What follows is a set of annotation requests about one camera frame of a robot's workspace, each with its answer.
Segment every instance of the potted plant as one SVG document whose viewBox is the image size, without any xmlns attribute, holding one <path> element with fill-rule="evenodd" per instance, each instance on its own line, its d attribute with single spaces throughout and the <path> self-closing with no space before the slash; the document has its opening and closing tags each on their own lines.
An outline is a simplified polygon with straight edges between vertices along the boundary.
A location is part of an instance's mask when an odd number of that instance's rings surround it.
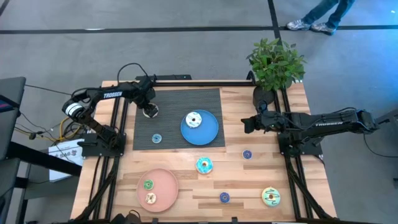
<svg viewBox="0 0 398 224">
<path fill-rule="evenodd" d="M 289 45 L 283 41 L 284 48 L 278 41 L 268 43 L 268 39 L 261 39 L 254 44 L 256 48 L 247 57 L 257 77 L 257 87 L 253 92 L 255 107 L 260 101 L 272 103 L 276 90 L 289 88 L 292 82 L 303 79 L 304 56 L 297 55 L 297 50 L 293 49 L 296 44 Z"/>
</svg>

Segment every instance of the wooden tabletop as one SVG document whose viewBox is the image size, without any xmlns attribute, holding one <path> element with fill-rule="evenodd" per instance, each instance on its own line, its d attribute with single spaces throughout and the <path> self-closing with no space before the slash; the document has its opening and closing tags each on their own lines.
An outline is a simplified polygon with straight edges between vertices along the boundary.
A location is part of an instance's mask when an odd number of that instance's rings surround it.
<svg viewBox="0 0 398 224">
<path fill-rule="evenodd" d="M 115 85 L 114 81 L 105 81 L 103 86 Z M 157 87 L 156 91 L 199 89 L 213 87 Z M 289 183 L 284 157 L 279 153 L 276 133 L 256 131 L 244 133 L 241 118 L 256 114 L 252 105 L 253 87 L 214 87 L 220 89 L 223 112 L 225 147 L 193 149 L 166 149 L 133 151 L 134 123 L 136 105 L 129 105 L 126 134 L 127 144 L 119 164 L 112 218 L 122 213 L 127 215 L 131 209 L 141 214 L 142 221 L 151 222 L 159 218 L 160 222 L 230 222 L 231 217 L 239 221 L 294 221 L 294 211 L 290 196 Z M 290 109 L 309 113 L 307 97 L 302 83 L 293 84 L 287 94 Z M 280 108 L 283 111 L 283 99 L 279 93 Z M 118 110 L 118 126 L 122 113 L 123 100 Z M 102 124 L 109 124 L 114 100 L 98 103 L 95 119 Z M 269 110 L 275 110 L 272 104 Z M 244 160 L 242 152 L 253 152 L 251 160 Z M 209 157 L 214 163 L 210 174 L 201 175 L 196 171 L 195 162 L 200 157 Z M 314 156 L 302 156 L 305 176 L 309 191 L 332 216 L 336 216 L 331 193 L 323 164 Z M 89 201 L 92 178 L 97 157 L 84 161 L 76 193 L 71 218 L 77 217 Z M 144 210 L 137 201 L 136 188 L 139 178 L 148 170 L 164 168 L 171 170 L 178 179 L 179 193 L 170 209 L 161 213 Z M 101 166 L 98 168 L 96 183 L 99 180 Z M 261 192 L 266 187 L 274 187 L 281 194 L 277 207 L 269 208 L 261 200 Z M 219 195 L 228 192 L 230 203 L 221 204 Z M 297 189 L 300 211 L 305 217 L 302 194 Z M 100 218 L 104 217 L 106 192 L 101 206 Z"/>
</svg>

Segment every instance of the gray floor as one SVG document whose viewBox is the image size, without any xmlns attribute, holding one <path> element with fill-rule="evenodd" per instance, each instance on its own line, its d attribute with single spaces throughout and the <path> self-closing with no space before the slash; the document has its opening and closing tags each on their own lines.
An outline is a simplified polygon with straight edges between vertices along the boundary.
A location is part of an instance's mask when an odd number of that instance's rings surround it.
<svg viewBox="0 0 398 224">
<path fill-rule="evenodd" d="M 274 2 L 282 26 L 304 16 L 319 0 Z M 0 17 L 0 30 L 269 26 L 270 18 L 265 0 L 11 0 Z M 398 24 L 398 4 L 359 0 L 341 24 Z M 29 84 L 72 92 L 114 80 L 119 67 L 139 62 L 150 74 L 241 79 L 250 69 L 245 58 L 252 43 L 273 36 L 273 31 L 0 35 L 0 78 L 25 76 Z M 339 30 L 333 37 L 282 31 L 281 36 L 306 56 L 304 84 L 313 114 L 354 106 L 380 116 L 398 108 L 398 30 Z M 136 75 L 141 75 L 138 69 L 128 68 L 122 79 Z M 60 108 L 66 100 L 26 88 L 21 110 L 33 122 L 51 127 L 64 117 Z M 26 120 L 18 122 L 33 128 Z M 368 137 L 369 145 L 379 153 L 398 155 L 395 134 L 383 127 Z M 37 149 L 49 146 L 19 133 L 13 139 Z M 322 147 L 338 216 L 396 223 L 398 190 L 392 178 L 398 177 L 398 159 L 371 154 L 355 134 L 327 137 Z M 26 220 L 67 221 L 72 203 L 73 195 L 30 200 Z"/>
</svg>

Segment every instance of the green plant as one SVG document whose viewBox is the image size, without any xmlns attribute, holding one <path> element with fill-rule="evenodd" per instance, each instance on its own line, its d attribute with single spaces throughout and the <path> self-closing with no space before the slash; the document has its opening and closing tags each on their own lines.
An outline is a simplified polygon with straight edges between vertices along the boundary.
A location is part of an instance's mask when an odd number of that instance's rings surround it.
<svg viewBox="0 0 398 224">
<path fill-rule="evenodd" d="M 261 39 L 255 43 L 255 48 L 246 59 L 249 59 L 257 76 L 257 85 L 264 90 L 278 90 L 289 87 L 292 82 L 302 80 L 304 56 L 297 56 L 296 44 L 289 45 L 283 41 L 284 47 L 278 44 L 279 39 L 268 42 Z"/>
</svg>

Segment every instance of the green donut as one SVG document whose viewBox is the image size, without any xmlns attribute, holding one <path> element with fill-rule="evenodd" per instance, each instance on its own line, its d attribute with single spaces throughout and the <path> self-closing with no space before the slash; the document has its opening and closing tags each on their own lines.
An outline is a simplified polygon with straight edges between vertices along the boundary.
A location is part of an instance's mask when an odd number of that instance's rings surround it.
<svg viewBox="0 0 398 224">
<path fill-rule="evenodd" d="M 152 180 L 145 180 L 144 188 L 145 190 L 152 190 L 154 188 L 154 182 Z"/>
</svg>

